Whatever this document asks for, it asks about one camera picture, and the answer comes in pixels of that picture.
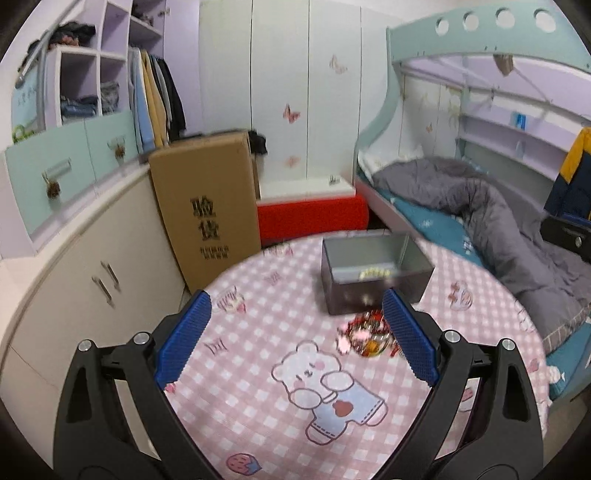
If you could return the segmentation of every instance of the blue gripper pad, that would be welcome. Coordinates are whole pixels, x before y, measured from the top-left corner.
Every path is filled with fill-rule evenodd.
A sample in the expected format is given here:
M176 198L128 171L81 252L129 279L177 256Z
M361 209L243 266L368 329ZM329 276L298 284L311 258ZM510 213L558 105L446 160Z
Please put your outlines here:
M180 377L211 316L211 298L202 292L193 300L158 352L154 379L162 390Z
M425 336L413 314L394 290L384 293L382 302L384 318L390 325L400 348L415 377L424 380L430 387L439 381L436 350Z

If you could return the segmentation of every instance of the mint green drawer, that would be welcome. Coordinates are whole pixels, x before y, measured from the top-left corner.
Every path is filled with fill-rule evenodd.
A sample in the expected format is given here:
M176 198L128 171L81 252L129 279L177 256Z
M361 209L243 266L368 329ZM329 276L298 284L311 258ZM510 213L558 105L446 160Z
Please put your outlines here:
M84 124L88 136L90 160L97 180L138 156L134 117L131 110L85 120ZM122 158L116 156L117 146L125 149Z
M8 175L29 234L62 204L95 182L84 122L53 128L6 151ZM60 186L59 197L47 197L43 174Z

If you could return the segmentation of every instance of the pink checkered tablecloth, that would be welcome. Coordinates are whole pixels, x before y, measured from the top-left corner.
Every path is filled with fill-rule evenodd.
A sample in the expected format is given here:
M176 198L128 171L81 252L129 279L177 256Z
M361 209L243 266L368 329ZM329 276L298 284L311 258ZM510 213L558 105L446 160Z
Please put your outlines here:
M338 353L337 327L355 315L326 311L322 238L265 250L207 288L212 318L166 395L226 480L370 479L427 398L429 387L404 356ZM415 308L469 342L513 338L545 430L544 349L523 307L486 270L426 241L420 246L435 270ZM477 387L468 382L440 455L458 445Z

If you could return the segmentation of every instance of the open box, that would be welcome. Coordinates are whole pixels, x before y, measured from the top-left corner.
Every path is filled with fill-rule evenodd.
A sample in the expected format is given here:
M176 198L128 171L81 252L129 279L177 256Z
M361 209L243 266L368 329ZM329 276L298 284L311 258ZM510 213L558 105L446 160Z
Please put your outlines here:
M381 309L396 288L410 303L421 300L434 267L407 233L325 238L320 275L331 315Z

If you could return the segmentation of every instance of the red stool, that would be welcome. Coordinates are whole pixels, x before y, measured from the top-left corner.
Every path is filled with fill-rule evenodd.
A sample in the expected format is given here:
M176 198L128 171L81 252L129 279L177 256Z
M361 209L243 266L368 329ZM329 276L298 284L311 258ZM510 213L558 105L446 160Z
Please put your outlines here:
M258 206L261 244L269 245L317 233L366 230L369 209L354 197L305 200Z

